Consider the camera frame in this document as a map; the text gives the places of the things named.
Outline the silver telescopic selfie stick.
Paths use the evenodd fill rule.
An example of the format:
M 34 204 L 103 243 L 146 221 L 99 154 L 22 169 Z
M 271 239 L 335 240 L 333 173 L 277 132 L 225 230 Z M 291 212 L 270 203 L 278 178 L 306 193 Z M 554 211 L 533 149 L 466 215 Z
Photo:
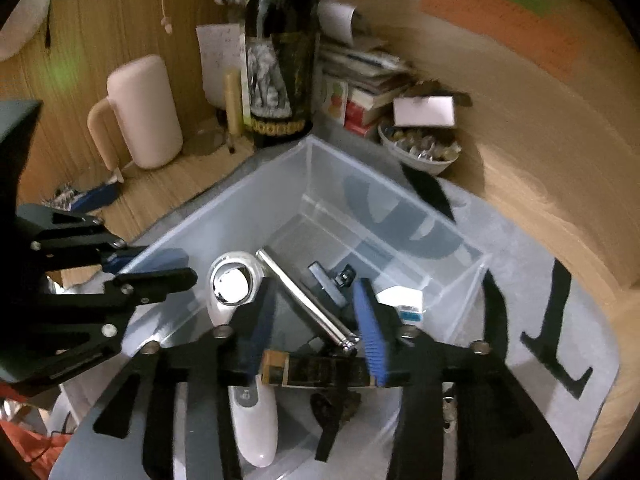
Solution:
M 280 282 L 288 296 L 306 312 L 308 318 L 311 318 L 316 323 L 318 329 L 328 336 L 345 356 L 356 350 L 359 337 L 329 310 L 326 310 L 302 283 L 292 278 L 267 248 L 259 248 L 255 252 L 255 256 Z

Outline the white power adapter plug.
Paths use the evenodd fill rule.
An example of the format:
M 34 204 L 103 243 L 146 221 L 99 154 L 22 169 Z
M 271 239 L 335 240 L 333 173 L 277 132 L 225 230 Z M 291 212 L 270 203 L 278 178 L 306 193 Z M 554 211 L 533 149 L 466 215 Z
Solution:
M 406 286 L 395 285 L 376 294 L 380 304 L 393 307 L 404 324 L 423 327 L 423 292 Z

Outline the black gold perfume tube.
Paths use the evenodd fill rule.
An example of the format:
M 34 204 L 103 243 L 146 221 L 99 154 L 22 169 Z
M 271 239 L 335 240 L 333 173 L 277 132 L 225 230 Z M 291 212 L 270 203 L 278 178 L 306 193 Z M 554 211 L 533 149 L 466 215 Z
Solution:
M 262 357 L 259 378 L 265 385 L 302 388 L 375 388 L 367 362 L 344 356 L 300 356 L 268 350 Z

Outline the clear plastic storage bin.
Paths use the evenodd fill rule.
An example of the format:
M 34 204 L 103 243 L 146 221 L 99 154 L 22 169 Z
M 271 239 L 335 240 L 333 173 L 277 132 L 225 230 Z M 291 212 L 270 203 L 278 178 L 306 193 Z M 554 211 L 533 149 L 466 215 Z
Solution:
M 89 401 L 53 478 L 142 479 L 146 465 L 157 466 L 164 478 L 213 477 L 214 414 L 199 388 L 178 392 L 195 419 L 194 452 L 178 444 L 145 452 L 155 358 L 142 347 L 154 340 L 170 349 L 210 332 L 209 274 L 232 252 L 265 249 L 312 292 L 319 291 L 308 270 L 313 263 L 330 272 L 351 266 L 379 292 L 414 290 L 420 326 L 439 341 L 454 338 L 480 290 L 488 255 L 359 155 L 313 136 L 279 154 L 258 154 L 141 237 L 142 253 L 127 272 L 188 266 L 198 280 L 186 292 L 139 308 L 119 355 L 66 382 L 67 393 L 85 393 Z

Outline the white handheld massager device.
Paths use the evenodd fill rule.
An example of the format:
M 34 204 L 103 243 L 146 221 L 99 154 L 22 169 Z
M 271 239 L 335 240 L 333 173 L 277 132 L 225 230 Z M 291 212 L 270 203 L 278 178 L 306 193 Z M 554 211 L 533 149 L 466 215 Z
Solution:
M 277 452 L 278 414 L 273 388 L 259 374 L 276 315 L 277 283 L 255 256 L 226 252 L 212 264 L 208 287 L 215 330 L 232 330 L 229 401 L 236 446 L 247 463 L 266 468 Z

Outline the white bowl of trinkets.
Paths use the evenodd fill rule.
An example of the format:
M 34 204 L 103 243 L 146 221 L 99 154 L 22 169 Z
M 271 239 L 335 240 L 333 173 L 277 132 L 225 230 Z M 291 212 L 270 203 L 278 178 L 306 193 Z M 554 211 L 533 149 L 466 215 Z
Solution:
M 424 130 L 396 128 L 390 122 L 378 125 L 378 137 L 398 162 L 432 177 L 442 174 L 462 152 L 457 141 L 446 145 Z

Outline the white fluffy pompom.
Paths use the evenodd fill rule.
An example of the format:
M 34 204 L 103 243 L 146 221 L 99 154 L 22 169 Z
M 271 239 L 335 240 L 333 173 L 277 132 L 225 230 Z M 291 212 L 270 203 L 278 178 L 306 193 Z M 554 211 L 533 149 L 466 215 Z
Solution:
M 1 61 L 13 58 L 46 20 L 51 0 L 20 0 L 1 29 Z

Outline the small white card box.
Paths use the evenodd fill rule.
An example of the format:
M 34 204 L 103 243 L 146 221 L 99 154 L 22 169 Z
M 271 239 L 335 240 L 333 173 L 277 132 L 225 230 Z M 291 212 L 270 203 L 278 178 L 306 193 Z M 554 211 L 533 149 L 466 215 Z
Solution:
M 397 127 L 452 128 L 456 111 L 452 96 L 413 96 L 394 99 L 394 121 Z

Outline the stack of books and papers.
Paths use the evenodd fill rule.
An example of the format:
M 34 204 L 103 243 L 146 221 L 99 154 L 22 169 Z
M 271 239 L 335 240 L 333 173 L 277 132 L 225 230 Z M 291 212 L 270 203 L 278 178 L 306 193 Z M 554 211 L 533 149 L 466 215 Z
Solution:
M 413 83 L 412 67 L 385 50 L 354 6 L 318 4 L 320 42 L 314 109 L 347 130 L 370 136 L 393 99 Z

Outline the white paper note sheet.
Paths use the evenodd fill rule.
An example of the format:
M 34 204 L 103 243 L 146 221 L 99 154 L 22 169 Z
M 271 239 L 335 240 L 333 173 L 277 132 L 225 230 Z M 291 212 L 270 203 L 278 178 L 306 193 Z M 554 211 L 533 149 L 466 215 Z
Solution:
M 195 30 L 205 99 L 214 107 L 224 108 L 224 74 L 230 68 L 242 68 L 243 27 L 240 24 L 198 25 Z

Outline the dark wine bottle elephant label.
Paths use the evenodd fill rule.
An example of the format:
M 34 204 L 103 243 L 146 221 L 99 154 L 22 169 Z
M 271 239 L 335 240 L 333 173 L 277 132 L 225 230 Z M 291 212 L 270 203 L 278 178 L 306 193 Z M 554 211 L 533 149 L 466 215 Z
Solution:
M 250 0 L 245 11 L 250 130 L 258 148 L 298 141 L 312 126 L 317 0 Z

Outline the orange sticky note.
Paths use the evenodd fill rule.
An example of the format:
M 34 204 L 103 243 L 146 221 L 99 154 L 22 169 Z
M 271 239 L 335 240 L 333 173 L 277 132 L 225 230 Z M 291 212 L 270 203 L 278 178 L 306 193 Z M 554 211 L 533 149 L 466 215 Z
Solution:
M 570 79 L 582 53 L 567 25 L 510 0 L 421 0 L 420 9 L 497 41 L 558 79 Z

